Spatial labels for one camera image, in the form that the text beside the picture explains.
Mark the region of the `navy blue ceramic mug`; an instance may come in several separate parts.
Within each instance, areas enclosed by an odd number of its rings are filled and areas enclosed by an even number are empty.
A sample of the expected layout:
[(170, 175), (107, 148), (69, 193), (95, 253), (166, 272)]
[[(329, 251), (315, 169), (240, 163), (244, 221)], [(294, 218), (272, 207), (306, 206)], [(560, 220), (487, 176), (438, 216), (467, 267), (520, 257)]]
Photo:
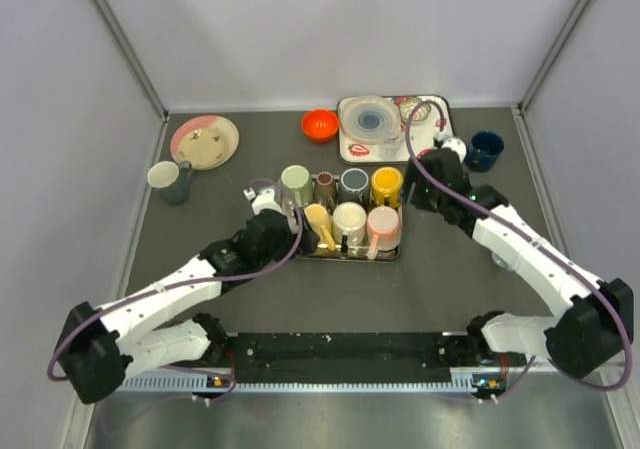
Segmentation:
[(491, 131), (480, 131), (470, 140), (465, 164), (472, 172), (490, 171), (505, 148), (504, 140)]

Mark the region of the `pale yellow ceramic mug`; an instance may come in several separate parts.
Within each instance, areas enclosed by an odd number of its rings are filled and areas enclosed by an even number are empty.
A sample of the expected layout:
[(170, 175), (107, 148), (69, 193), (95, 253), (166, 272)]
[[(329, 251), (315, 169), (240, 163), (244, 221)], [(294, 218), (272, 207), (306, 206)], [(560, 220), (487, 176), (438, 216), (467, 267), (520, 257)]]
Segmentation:
[(304, 214), (311, 229), (320, 237), (329, 250), (336, 249), (333, 237), (333, 226), (328, 210), (318, 203), (312, 203), (305, 207)]

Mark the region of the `cream mug black handle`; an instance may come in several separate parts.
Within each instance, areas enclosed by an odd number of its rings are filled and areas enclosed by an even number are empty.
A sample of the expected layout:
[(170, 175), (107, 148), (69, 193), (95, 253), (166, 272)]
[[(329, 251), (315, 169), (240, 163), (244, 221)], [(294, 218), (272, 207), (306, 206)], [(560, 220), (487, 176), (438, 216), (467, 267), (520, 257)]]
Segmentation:
[(339, 204), (332, 215), (333, 237), (342, 258), (364, 260), (367, 214), (353, 202)]

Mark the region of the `pink ceramic mug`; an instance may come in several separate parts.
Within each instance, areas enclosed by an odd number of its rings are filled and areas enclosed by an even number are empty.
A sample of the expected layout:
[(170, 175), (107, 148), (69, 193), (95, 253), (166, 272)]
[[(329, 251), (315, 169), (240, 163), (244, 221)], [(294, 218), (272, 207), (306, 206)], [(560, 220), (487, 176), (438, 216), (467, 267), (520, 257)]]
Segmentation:
[(399, 213), (388, 206), (374, 208), (367, 216), (366, 232), (369, 260), (374, 260), (379, 252), (394, 250), (400, 245), (402, 237)]

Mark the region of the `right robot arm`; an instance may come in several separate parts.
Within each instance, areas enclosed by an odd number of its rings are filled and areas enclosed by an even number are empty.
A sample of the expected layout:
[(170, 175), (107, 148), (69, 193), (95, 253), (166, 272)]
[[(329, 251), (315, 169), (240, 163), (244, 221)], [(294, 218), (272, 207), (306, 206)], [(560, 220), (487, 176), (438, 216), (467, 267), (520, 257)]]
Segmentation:
[(606, 282), (580, 268), (536, 233), (492, 186), (474, 187), (450, 148), (412, 158), (400, 199), (441, 215), (501, 259), (542, 299), (547, 317), (491, 312), (470, 332), (494, 353), (548, 359), (582, 379), (622, 353), (632, 365), (634, 295), (621, 279)]

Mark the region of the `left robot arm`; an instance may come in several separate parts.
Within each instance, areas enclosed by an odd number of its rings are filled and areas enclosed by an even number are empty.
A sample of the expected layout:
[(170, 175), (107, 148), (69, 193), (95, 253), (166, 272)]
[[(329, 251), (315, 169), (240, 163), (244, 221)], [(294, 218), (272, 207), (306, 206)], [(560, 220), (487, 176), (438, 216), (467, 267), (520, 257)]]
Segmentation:
[(59, 366), (80, 401), (97, 403), (148, 370), (225, 353), (226, 334), (212, 316), (171, 321), (315, 251), (319, 237), (303, 213), (290, 223), (276, 210), (251, 217), (233, 236), (215, 241), (164, 278), (99, 307), (71, 309), (50, 364)]

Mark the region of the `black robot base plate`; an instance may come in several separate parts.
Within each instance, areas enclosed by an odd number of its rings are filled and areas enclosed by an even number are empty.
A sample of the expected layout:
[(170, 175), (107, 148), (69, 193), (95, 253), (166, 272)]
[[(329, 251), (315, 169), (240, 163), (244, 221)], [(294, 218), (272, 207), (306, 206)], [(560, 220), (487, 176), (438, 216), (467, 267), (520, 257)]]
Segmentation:
[(239, 333), (218, 360), (205, 356), (180, 368), (231, 369), (244, 384), (447, 382), (452, 368), (487, 367), (503, 376), (505, 355), (489, 354), (466, 334)]

